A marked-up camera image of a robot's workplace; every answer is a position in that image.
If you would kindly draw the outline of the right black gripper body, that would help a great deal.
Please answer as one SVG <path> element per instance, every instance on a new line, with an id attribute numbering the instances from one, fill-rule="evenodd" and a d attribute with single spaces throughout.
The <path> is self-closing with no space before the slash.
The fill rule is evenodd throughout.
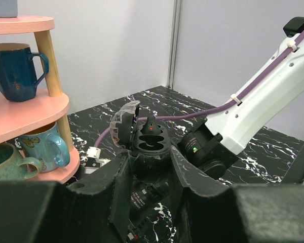
<path id="1" fill-rule="evenodd" d="M 167 179 L 133 182 L 127 242 L 175 242 Z"/>

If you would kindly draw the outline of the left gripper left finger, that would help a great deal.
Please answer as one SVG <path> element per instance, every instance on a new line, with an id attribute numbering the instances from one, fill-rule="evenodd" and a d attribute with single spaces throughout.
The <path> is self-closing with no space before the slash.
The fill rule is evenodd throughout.
<path id="1" fill-rule="evenodd" d="M 0 181 L 0 242 L 125 242 L 131 186 L 125 152 L 68 186 Z"/>

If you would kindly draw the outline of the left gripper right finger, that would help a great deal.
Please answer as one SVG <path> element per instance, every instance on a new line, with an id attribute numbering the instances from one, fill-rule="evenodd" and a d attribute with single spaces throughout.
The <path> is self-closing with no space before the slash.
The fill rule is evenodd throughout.
<path id="1" fill-rule="evenodd" d="M 172 147 L 169 192 L 179 242 L 304 242 L 304 185 L 228 187 Z"/>

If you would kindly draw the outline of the black earbud charging case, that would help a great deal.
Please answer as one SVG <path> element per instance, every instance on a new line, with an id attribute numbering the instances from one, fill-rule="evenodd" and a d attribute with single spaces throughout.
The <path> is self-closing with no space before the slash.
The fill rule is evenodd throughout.
<path id="1" fill-rule="evenodd" d="M 166 177 L 171 160 L 171 140 L 167 129 L 157 124 L 150 115 L 145 124 L 139 124 L 139 104 L 130 101 L 112 117 L 109 132 L 114 144 L 127 150 L 134 176 L 147 183 Z"/>

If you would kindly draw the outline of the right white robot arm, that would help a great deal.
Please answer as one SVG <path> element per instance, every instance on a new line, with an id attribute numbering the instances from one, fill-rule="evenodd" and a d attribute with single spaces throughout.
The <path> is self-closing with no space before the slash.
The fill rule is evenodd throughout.
<path id="1" fill-rule="evenodd" d="M 180 242 L 198 242 L 202 230 L 212 230 L 231 191 L 206 167 L 232 163 L 304 91 L 304 17 L 291 19 L 284 32 L 275 55 L 225 104 L 206 110 L 205 121 L 171 148 L 170 200 Z"/>

